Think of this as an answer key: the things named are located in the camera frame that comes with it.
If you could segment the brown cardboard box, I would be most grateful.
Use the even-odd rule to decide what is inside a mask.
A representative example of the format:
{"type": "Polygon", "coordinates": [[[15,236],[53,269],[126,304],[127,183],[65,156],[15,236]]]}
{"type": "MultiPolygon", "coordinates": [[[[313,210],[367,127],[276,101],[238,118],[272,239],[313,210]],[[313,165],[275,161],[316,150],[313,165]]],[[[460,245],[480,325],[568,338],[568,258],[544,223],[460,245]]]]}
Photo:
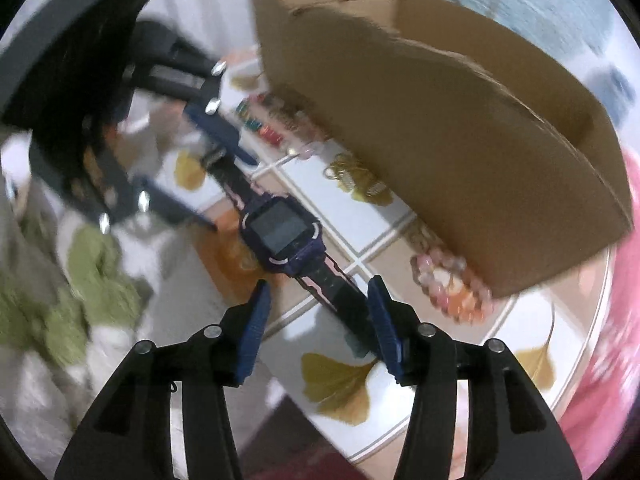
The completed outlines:
{"type": "Polygon", "coordinates": [[[445,0],[252,0],[271,89],[383,180],[498,297],[634,227],[608,113],[554,58],[445,0]]]}

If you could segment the pink floral blanket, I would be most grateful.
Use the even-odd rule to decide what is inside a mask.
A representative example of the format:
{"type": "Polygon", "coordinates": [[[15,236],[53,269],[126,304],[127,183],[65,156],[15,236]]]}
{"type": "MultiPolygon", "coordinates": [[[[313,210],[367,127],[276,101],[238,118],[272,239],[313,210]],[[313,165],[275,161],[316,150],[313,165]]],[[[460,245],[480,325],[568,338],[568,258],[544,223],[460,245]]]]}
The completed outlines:
{"type": "Polygon", "coordinates": [[[639,156],[623,151],[634,230],[617,247],[610,312],[560,426],[585,479],[603,479],[639,434],[639,156]]]}

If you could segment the patterned tablecloth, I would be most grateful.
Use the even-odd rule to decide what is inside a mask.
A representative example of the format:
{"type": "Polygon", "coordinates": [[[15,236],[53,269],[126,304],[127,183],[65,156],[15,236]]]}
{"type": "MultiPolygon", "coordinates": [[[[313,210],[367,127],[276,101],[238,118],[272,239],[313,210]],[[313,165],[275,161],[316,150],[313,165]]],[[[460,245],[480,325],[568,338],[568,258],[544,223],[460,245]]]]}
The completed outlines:
{"type": "Polygon", "coordinates": [[[321,226],[322,245],[300,278],[266,270],[241,236],[241,214],[201,160],[209,142],[178,103],[137,99],[117,153],[137,176],[183,200],[215,223],[190,237],[165,234],[160,289],[142,330],[174,341],[271,287],[266,340],[249,393],[233,399],[234,419],[253,428],[267,389],[277,382],[320,434],[373,479],[386,479],[408,426],[412,391],[398,385],[374,354],[368,279],[381,275],[397,300],[454,338],[480,344],[502,338],[544,400],[562,415],[586,376],[608,315],[610,252],[562,278],[483,302],[445,269],[434,277],[448,304],[428,293],[423,255],[435,237],[416,214],[344,146],[303,112],[267,92],[256,58],[224,77],[222,108],[241,126],[241,145],[258,160],[250,180],[274,195],[298,198],[321,226]]]}

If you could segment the green white blanket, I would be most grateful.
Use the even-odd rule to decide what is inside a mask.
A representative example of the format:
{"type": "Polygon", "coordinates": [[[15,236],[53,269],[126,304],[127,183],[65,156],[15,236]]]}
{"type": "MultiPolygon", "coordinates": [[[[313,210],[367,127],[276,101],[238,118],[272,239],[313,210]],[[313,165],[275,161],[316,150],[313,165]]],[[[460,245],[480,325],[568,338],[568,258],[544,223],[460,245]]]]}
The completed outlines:
{"type": "Polygon", "coordinates": [[[90,403],[147,335],[183,241],[152,214],[104,232],[56,198],[1,133],[1,417],[53,477],[90,403]]]}

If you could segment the purple kids smartwatch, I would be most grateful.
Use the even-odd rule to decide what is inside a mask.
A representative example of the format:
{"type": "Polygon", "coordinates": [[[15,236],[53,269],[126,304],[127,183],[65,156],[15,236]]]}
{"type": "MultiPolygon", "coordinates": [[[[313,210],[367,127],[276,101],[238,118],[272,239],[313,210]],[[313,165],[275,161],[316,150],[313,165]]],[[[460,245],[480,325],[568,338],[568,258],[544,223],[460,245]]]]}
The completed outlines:
{"type": "Polygon", "coordinates": [[[295,196],[262,188],[216,148],[201,159],[239,214],[239,232],[262,268],[295,280],[328,308],[367,351],[382,356],[366,295],[326,252],[323,228],[295,196]]]}

